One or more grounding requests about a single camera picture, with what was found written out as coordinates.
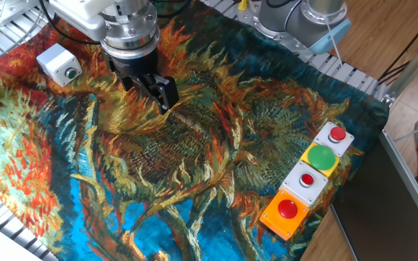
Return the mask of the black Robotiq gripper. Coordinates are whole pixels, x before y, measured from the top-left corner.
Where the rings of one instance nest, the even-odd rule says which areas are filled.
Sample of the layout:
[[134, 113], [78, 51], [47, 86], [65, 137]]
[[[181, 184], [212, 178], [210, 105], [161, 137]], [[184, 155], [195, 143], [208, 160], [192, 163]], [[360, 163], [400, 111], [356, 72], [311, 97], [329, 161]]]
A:
[[175, 80], [170, 76], [156, 75], [157, 49], [138, 58], [112, 55], [105, 47], [102, 51], [108, 70], [116, 74], [125, 91], [139, 89], [157, 102], [160, 114], [164, 115], [179, 101]]

